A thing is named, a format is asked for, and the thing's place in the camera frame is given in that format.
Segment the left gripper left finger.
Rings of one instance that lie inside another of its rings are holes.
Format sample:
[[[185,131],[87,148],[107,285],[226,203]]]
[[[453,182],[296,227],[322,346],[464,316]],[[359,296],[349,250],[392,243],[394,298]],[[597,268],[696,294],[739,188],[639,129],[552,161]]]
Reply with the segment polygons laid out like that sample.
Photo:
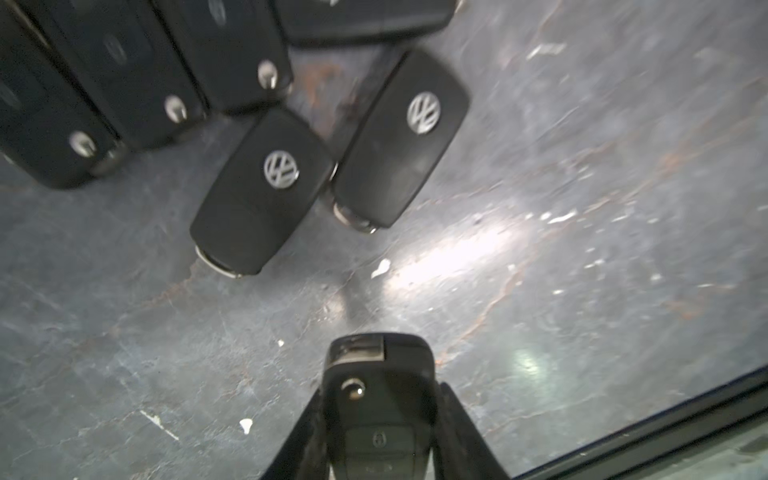
[[[260,480],[327,480],[322,396],[317,389]]]

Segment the black flip key lone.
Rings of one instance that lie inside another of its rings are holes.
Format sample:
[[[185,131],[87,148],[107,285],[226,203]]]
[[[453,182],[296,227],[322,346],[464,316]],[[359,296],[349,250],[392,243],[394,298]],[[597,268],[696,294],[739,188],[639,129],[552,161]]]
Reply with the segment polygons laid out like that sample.
[[[435,361],[412,334],[334,340],[322,377],[326,445],[337,479],[423,479],[436,422]]]

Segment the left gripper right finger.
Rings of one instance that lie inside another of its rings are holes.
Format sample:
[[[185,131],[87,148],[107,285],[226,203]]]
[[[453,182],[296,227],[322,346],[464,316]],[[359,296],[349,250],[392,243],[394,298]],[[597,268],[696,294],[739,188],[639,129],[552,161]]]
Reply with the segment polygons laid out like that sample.
[[[435,478],[508,480],[509,475],[445,382],[436,386],[436,407]]]

